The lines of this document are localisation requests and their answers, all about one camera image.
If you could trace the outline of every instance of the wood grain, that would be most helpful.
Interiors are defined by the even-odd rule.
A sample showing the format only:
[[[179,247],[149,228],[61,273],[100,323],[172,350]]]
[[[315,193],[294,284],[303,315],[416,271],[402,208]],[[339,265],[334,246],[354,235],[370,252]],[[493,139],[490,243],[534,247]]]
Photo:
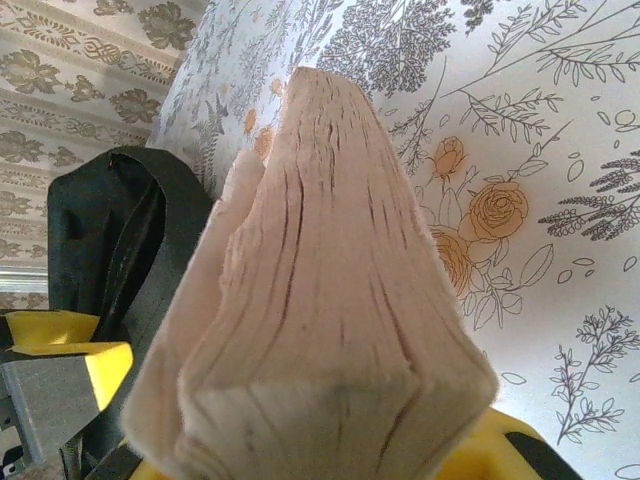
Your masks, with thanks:
[[[347,79],[294,71],[224,262],[179,374],[188,476],[425,478],[492,402],[387,133]]]
[[[175,478],[189,476],[173,454],[182,433],[178,372],[215,319],[229,236],[251,210],[263,173],[257,154],[238,153],[123,408],[122,424],[129,444]]]

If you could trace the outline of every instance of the yellow tool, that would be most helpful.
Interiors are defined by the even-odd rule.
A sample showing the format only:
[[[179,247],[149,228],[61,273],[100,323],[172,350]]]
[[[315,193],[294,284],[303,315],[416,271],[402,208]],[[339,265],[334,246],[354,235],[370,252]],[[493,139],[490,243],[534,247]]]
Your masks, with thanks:
[[[88,343],[98,318],[72,312],[0,315],[0,414],[15,427],[11,475],[42,463],[103,411],[132,365],[126,343]],[[86,480],[171,480],[127,448],[126,441]],[[529,425],[489,410],[452,452],[436,480],[580,480]]]

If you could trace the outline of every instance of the orange rose illustration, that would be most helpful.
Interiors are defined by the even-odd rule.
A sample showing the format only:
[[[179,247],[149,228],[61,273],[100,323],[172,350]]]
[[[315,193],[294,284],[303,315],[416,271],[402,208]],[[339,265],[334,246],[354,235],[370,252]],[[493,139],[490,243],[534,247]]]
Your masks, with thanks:
[[[439,225],[430,227],[430,229],[431,235],[436,241],[436,249],[453,283],[456,295],[461,296],[471,278],[472,265],[467,256],[467,243],[453,228]]]
[[[260,133],[258,133],[256,141],[253,144],[253,150],[260,156],[260,159],[263,162],[271,151],[271,146],[273,145],[273,136],[273,127],[271,125],[268,125],[260,130]]]
[[[515,182],[484,187],[471,200],[460,223],[460,236],[469,241],[497,240],[513,235],[529,213],[529,204]]]
[[[456,169],[467,156],[464,154],[464,145],[458,137],[447,137],[436,150],[436,158],[433,159],[435,174],[446,177],[456,172]]]
[[[282,92],[284,92],[284,83],[279,78],[274,78],[273,82],[271,82],[271,93],[274,95],[281,97]]]
[[[253,127],[256,125],[257,118],[258,114],[256,113],[256,110],[254,108],[249,110],[249,113],[247,113],[247,116],[244,119],[244,133],[246,135],[249,135],[251,130],[253,130]]]

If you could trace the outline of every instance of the yellow plastic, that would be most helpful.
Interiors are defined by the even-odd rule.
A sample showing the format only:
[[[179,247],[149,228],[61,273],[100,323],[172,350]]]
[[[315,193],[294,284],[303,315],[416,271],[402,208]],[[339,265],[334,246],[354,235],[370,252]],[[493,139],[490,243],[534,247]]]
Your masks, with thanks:
[[[170,477],[163,475],[153,468],[149,463],[144,460],[140,463],[133,475],[129,477],[129,480],[172,480]]]
[[[5,315],[14,345],[60,345],[91,340],[99,318],[67,311],[10,312]]]
[[[542,437],[513,417],[490,409],[473,433],[447,458],[436,480],[540,480],[504,436],[509,432]]]
[[[85,354],[87,371],[100,411],[107,408],[133,365],[131,346],[124,342],[72,343],[37,347],[15,345],[11,350],[25,355]]]
[[[108,349],[85,357],[100,411],[107,408],[133,365],[133,352],[128,343],[110,345]]]

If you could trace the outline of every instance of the floral wallpaper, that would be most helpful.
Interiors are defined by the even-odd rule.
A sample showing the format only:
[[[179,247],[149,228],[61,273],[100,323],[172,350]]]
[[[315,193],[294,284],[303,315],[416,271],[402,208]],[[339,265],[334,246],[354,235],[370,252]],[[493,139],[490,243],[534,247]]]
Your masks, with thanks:
[[[0,266],[46,268],[47,187],[142,145],[205,0],[0,0]]]
[[[371,98],[496,408],[585,479],[640,479],[640,2],[213,0],[148,145],[220,194],[239,148],[268,161],[297,65]]]

